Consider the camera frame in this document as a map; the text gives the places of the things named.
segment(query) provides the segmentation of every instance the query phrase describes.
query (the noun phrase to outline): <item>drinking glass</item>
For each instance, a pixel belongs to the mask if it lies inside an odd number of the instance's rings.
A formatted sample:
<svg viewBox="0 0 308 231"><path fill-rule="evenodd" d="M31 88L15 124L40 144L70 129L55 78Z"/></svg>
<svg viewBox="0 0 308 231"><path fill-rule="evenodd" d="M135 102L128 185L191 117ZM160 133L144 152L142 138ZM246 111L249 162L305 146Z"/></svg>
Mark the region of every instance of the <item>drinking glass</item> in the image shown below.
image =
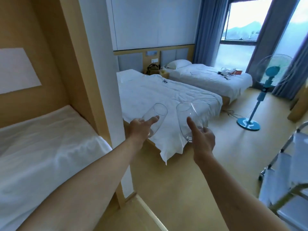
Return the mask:
<svg viewBox="0 0 308 231"><path fill-rule="evenodd" d="M142 119L145 121L149 120L151 117L159 116L158 122L154 123L151 126L148 138L151 138L160 128L161 124L165 120L165 117L167 116L167 113L168 110L165 105L161 103L156 103L143 115Z"/></svg>
<svg viewBox="0 0 308 231"><path fill-rule="evenodd" d="M193 135L189 126L187 125L187 117L191 117L192 121L196 124L197 128L203 132L202 122L195 110L194 105L190 101L183 101L176 106L176 114L179 120L179 126L183 137L192 142Z"/></svg>

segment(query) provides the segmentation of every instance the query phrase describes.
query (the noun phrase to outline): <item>electric fan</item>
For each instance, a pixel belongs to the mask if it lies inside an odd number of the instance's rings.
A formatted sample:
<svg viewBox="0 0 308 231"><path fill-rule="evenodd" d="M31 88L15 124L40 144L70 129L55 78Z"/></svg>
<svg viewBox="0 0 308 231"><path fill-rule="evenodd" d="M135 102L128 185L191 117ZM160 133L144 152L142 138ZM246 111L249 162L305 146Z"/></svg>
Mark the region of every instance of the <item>electric fan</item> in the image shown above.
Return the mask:
<svg viewBox="0 0 308 231"><path fill-rule="evenodd" d="M260 124L252 120L259 104L264 100L268 89L272 83L283 84L289 80L290 71L288 70L292 58L284 54L274 54L262 59L256 68L255 77L258 82L264 83L261 92L257 98L256 106L254 107L249 118L239 118L237 124L250 131L260 130Z"/></svg>

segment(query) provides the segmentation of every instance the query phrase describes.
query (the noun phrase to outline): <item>white duvet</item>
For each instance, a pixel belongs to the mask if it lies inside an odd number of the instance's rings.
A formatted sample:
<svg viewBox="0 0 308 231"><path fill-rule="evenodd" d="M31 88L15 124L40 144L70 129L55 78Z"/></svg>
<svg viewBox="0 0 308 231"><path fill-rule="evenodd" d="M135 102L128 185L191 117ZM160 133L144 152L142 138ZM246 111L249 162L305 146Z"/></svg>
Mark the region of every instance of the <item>white duvet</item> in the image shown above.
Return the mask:
<svg viewBox="0 0 308 231"><path fill-rule="evenodd" d="M166 163L175 153L182 154L183 147L187 143L180 131L176 115L177 104L182 101L192 101L204 124L212 117L219 115L222 106L221 96L164 79L159 74L119 83L119 92L122 115L126 122L142 117L155 103L161 103L167 107L168 114L164 122L156 134L150 138L161 150L160 155Z"/></svg>
<svg viewBox="0 0 308 231"><path fill-rule="evenodd" d="M230 102L239 97L248 87L252 86L252 77L248 73L224 76L217 74L218 69L203 64L191 64L179 69L170 70L169 79L186 83L221 96L230 98Z"/></svg>
<svg viewBox="0 0 308 231"><path fill-rule="evenodd" d="M14 231L111 147L71 106L0 129L0 230Z"/></svg>

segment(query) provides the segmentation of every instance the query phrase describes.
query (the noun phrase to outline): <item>blue fan base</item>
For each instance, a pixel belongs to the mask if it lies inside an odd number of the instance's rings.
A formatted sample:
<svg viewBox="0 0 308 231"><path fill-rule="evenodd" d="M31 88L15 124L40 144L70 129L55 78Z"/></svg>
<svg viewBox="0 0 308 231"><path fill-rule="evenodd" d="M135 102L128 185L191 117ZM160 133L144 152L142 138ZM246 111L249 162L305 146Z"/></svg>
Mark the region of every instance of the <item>blue fan base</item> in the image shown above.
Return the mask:
<svg viewBox="0 0 308 231"><path fill-rule="evenodd" d="M248 121L249 121L249 118L239 118L239 119L237 120L237 124L238 124L240 127L244 128L244 129L246 129L246 130L249 130L249 131L258 131L258 130L260 130L261 126L260 126L259 123L257 123L257 122L254 121L254 120L251 120L251 121L250 121L250 124L247 124Z"/></svg>

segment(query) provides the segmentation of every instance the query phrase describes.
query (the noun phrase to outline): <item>hand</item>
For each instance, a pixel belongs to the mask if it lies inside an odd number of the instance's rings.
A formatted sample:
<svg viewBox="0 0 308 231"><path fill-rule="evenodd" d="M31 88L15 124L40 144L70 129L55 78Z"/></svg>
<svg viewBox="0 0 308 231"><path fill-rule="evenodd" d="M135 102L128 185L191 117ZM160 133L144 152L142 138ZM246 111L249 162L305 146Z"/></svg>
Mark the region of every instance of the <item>hand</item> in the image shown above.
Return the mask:
<svg viewBox="0 0 308 231"><path fill-rule="evenodd" d="M158 120L159 116L151 117L147 121L144 121L141 118L133 119L129 124L129 139L132 139L134 144L141 149L143 142L148 138L151 125L158 122Z"/></svg>
<svg viewBox="0 0 308 231"><path fill-rule="evenodd" d="M209 128L203 128L204 133L201 132L191 117L187 118L187 124L192 131L192 145L194 151L194 161L196 164L201 163L206 159L206 156L212 156L215 146L215 135Z"/></svg>

